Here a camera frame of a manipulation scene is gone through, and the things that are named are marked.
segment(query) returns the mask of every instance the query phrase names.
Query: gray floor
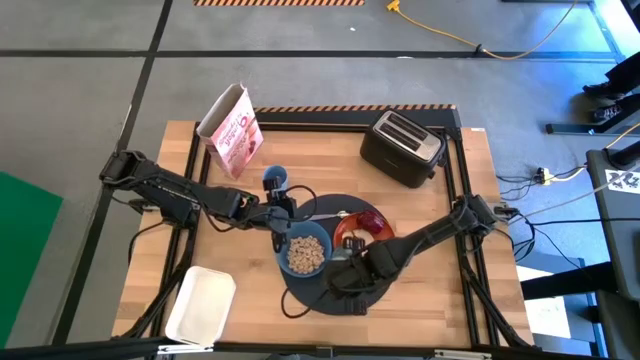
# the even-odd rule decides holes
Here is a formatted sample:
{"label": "gray floor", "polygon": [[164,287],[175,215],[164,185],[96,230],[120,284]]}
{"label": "gray floor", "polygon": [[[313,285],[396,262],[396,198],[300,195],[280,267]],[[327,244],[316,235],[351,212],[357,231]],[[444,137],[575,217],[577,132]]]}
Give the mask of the gray floor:
{"label": "gray floor", "polygon": [[[175,1],[161,49],[468,50],[387,13],[386,3],[196,9],[188,0]],[[402,4],[430,25],[502,51],[527,49],[567,9],[499,0]],[[161,6],[161,0],[3,1],[0,49],[146,49]],[[633,35],[625,34],[621,43],[633,51],[628,45]],[[590,10],[580,5],[541,50],[609,48]],[[118,138],[141,66],[141,59],[0,58],[0,169],[65,198],[9,346],[42,344],[51,335],[96,200],[97,174]],[[498,173],[526,175],[538,166],[559,172],[581,164],[586,150],[601,148],[611,138],[547,136],[542,126],[584,121],[595,104],[578,95],[582,85],[603,81],[612,66],[612,61],[566,60],[158,59],[129,147],[154,158],[167,120],[199,120],[228,84],[242,81],[256,106],[457,104],[464,126],[487,128]],[[571,183],[534,188],[513,205],[526,212],[590,189],[582,174]],[[587,198],[538,219],[595,216],[595,201]],[[138,220],[128,209],[111,207],[72,341],[108,338],[126,274],[127,242]],[[587,263],[608,259],[598,224],[546,230],[567,255]],[[521,224],[511,232],[516,239],[529,235]],[[536,251],[556,253],[544,240]]]}

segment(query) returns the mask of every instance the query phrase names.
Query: white container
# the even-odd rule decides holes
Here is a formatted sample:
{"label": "white container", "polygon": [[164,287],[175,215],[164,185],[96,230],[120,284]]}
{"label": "white container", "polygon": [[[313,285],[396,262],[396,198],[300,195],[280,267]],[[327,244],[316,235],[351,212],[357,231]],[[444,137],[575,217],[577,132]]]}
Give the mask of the white container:
{"label": "white container", "polygon": [[186,344],[213,346],[222,336],[235,292],[231,275],[192,266],[165,326],[166,336]]}

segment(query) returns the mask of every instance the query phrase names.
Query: toaster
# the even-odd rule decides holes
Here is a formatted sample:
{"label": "toaster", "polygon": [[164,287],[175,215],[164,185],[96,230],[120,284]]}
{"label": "toaster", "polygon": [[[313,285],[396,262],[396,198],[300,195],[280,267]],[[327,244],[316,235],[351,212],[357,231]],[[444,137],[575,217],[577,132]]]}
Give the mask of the toaster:
{"label": "toaster", "polygon": [[386,110],[367,129],[360,156],[410,187],[420,187],[444,163],[445,142],[435,132],[399,113]]}

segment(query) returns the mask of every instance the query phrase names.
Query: yellow and black hazard tape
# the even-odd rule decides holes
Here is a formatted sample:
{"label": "yellow and black hazard tape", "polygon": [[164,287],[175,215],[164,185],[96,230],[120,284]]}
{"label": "yellow and black hazard tape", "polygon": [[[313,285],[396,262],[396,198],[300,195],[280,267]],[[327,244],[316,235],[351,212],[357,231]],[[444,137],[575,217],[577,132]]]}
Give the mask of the yellow and black hazard tape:
{"label": "yellow and black hazard tape", "polygon": [[362,6],[364,0],[193,0],[195,6]]}
{"label": "yellow and black hazard tape", "polygon": [[257,107],[257,113],[275,112],[324,112],[324,111],[382,111],[393,110],[455,110],[453,104],[413,104],[413,105],[344,105],[344,106],[283,106]]}

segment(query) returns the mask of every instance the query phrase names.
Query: red bowl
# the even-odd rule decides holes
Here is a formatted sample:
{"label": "red bowl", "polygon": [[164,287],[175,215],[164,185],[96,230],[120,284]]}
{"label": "red bowl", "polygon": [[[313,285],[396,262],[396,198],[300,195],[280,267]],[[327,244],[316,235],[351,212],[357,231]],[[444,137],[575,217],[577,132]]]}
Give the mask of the red bowl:
{"label": "red bowl", "polygon": [[[333,248],[334,249],[342,246],[342,234],[344,234],[346,231],[353,231],[353,230],[360,229],[360,226],[358,226],[357,218],[358,218],[357,213],[351,214],[346,218],[342,219],[340,224],[338,224],[338,227],[336,227],[336,231],[333,232]],[[373,240],[375,241],[387,240],[395,236],[395,234],[393,233],[393,229],[391,228],[391,225],[389,225],[386,219],[383,218],[383,220],[384,220],[384,227],[382,228],[382,231],[380,231],[377,234],[371,234],[371,236],[373,237]]]}

